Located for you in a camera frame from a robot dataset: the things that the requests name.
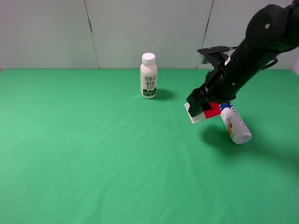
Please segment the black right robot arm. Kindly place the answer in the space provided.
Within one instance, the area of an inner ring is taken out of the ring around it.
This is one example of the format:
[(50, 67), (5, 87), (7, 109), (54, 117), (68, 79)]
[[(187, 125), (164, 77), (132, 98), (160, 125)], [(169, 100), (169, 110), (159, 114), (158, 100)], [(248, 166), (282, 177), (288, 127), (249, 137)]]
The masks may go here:
[(277, 56), (299, 46), (299, 2), (285, 8), (267, 5), (250, 20), (245, 39), (237, 47), (199, 49), (213, 70), (205, 82), (187, 97), (188, 112), (195, 117), (212, 109), (213, 103), (227, 103), (259, 71), (275, 65)]

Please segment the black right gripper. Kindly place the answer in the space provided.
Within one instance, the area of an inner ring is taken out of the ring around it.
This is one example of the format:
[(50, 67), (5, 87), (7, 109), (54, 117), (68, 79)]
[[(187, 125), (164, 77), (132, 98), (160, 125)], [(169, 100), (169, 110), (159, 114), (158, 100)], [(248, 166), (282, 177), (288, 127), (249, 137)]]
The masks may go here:
[(215, 46), (197, 50), (200, 54), (200, 62), (202, 64), (209, 63), (214, 69), (206, 74), (204, 83), (199, 88), (193, 89), (186, 99), (189, 104), (188, 112), (191, 117), (196, 117), (203, 111), (211, 110), (210, 102), (220, 104), (236, 99), (236, 94), (225, 97), (223, 93), (220, 93), (220, 90), (228, 90), (228, 87), (218, 86), (218, 84), (224, 84), (224, 81), (227, 79), (227, 74), (224, 71), (225, 62), (229, 58), (227, 52), (236, 49), (238, 49), (237, 46)]

